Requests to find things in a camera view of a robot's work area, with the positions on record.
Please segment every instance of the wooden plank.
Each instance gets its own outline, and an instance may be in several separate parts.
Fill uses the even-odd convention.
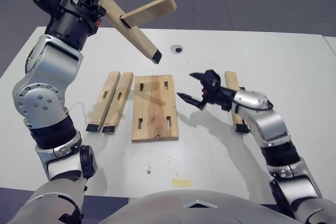
[[[179,127],[173,76],[136,77],[132,141],[177,139],[179,139]]]
[[[152,60],[155,64],[159,63],[161,59],[161,53],[159,50],[138,27],[128,28],[120,20],[120,16],[124,15],[125,12],[114,0],[99,0],[98,4],[106,9],[106,15],[104,17],[112,25],[112,27],[116,28],[147,58]]]
[[[109,111],[105,118],[103,132],[114,132],[115,128],[118,126],[122,111],[124,110],[126,100],[130,93],[131,84],[133,81],[133,73],[123,73],[120,79],[119,86],[116,91],[112,103],[110,105]]]
[[[123,19],[130,27],[140,26],[155,18],[171,13],[176,8],[177,5],[174,0],[155,0],[122,15],[120,19]]]
[[[225,76],[226,87],[228,89],[232,89],[235,91],[240,90],[238,79],[237,79],[237,74],[235,72],[226,71],[224,76]],[[231,110],[231,114],[232,114],[232,121],[235,126],[236,132],[248,133],[248,128],[244,120],[232,110]]]
[[[89,121],[89,124],[86,128],[86,131],[99,131],[107,111],[109,109],[110,103],[116,92],[116,88],[118,85],[118,81],[120,79],[120,72],[110,72],[103,90],[101,91],[95,109],[93,110],[93,114]]]

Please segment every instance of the yellow tape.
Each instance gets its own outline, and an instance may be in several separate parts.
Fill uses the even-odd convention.
[[[191,186],[191,181],[189,179],[173,178],[173,186],[188,187]]]

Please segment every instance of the white table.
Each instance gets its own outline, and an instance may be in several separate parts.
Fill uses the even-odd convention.
[[[12,88],[23,76],[26,57],[43,31],[34,31],[0,79],[0,187],[36,190],[46,182],[35,142],[12,101]],[[241,85],[268,96],[323,195],[336,201],[335,55],[322,36],[154,29],[144,33],[163,54],[159,65],[142,56],[115,29],[100,28],[87,40],[84,61],[67,90],[66,106],[99,165],[88,181],[88,195],[141,197],[176,189],[172,178],[182,178],[191,180],[190,189],[274,203],[259,147],[251,135],[236,134],[231,114],[218,106],[209,105],[201,112],[176,96],[180,139],[133,144],[131,91],[115,135],[85,132],[109,71],[132,71],[135,76],[173,74],[176,92],[200,98],[202,86],[188,74],[214,69],[221,76],[226,70],[236,71]],[[171,53],[173,44],[182,45],[183,53]]]

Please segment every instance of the silver robot arm segment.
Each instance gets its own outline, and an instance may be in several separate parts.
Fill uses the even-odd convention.
[[[97,165],[65,105],[86,39],[94,35],[106,10],[99,0],[33,0],[50,15],[45,34],[26,61],[26,75],[15,85],[17,111],[36,142],[49,180],[19,210],[11,223],[80,223],[86,181]]]
[[[79,150],[80,133],[73,126],[65,103],[83,55],[63,41],[41,35],[28,56],[27,74],[13,89],[17,111],[36,141],[48,179],[48,163]]]
[[[203,100],[178,93],[187,103],[203,109],[207,103],[231,109],[248,124],[273,177],[270,187],[283,214],[306,224],[336,223],[336,204],[323,199],[305,160],[300,157],[281,116],[265,95],[234,91],[220,85],[213,70],[191,73],[203,85]]]

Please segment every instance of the rectangular slot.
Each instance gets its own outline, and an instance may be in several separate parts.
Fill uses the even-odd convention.
[[[104,94],[103,94],[103,99],[105,99],[105,98],[106,98],[106,96],[107,96],[107,93],[108,93],[108,91],[106,90],[106,91],[104,92]]]
[[[142,123],[143,123],[143,119],[139,118],[139,122],[138,122],[138,129],[141,130],[142,129]]]
[[[172,121],[171,121],[171,117],[167,116],[167,126],[171,127],[172,126]]]

